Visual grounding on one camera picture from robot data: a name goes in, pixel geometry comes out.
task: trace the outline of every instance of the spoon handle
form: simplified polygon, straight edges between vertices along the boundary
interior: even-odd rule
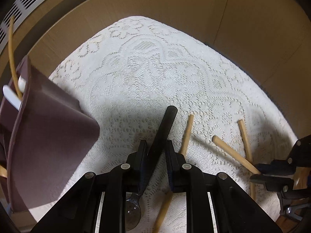
[[[163,119],[161,121],[161,124],[159,126],[159,129],[153,140],[152,146],[150,147],[144,167],[142,169],[143,180],[138,193],[139,196],[141,196],[144,193],[149,183],[149,180],[153,174],[153,171],[157,165],[162,150],[165,146],[169,132],[171,131],[171,128],[173,126],[176,114],[177,108],[175,106],[167,107]]]

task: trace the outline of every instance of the spoon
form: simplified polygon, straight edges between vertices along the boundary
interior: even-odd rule
[[[153,171],[158,163],[164,144],[167,140],[169,132],[172,128],[173,122],[177,114],[177,108],[175,106],[168,106],[161,124],[159,126],[158,132],[153,140],[150,147],[149,153],[147,155],[144,168],[142,169],[142,184],[140,186],[139,192],[132,193],[129,199],[125,201],[125,230],[129,231],[137,226],[142,216],[142,212],[139,206],[139,199],[143,195],[149,180],[153,174]]]

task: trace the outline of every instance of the metal spoon head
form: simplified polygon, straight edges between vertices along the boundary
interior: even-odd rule
[[[142,212],[137,203],[130,200],[125,201],[125,230],[134,229],[140,221]]]

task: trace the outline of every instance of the white tablecloth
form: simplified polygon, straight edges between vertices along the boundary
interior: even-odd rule
[[[70,54],[50,79],[80,101],[100,125],[100,137],[71,177],[101,174],[126,161],[139,141],[151,144],[165,109],[178,108],[169,139],[180,149],[189,114],[194,124],[186,161],[203,172],[228,173],[249,193],[249,172],[212,142],[217,135],[245,156],[237,125],[244,119],[254,163],[284,159],[296,137],[267,95],[236,65],[187,34],[149,18],[124,18]],[[161,156],[131,232],[151,232],[169,190]],[[276,220],[279,200],[257,185],[256,202]],[[53,205],[31,209],[39,220]],[[175,194],[161,232],[186,232],[185,194]]]

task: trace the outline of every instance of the silver screw head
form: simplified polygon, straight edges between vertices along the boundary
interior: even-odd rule
[[[121,165],[121,168],[122,168],[123,170],[129,169],[130,167],[131,167],[131,165],[128,164],[128,163],[124,163],[124,164]]]
[[[93,172],[87,172],[87,173],[84,175],[84,177],[85,177],[86,179],[91,179],[91,178],[94,177],[94,173],[93,173]]]
[[[220,172],[218,174],[218,177],[221,178],[222,180],[225,180],[228,177],[228,175],[226,173],[224,173],[224,172]]]
[[[191,169],[191,165],[190,164],[183,164],[183,169],[185,169],[185,170],[189,170],[189,169]]]

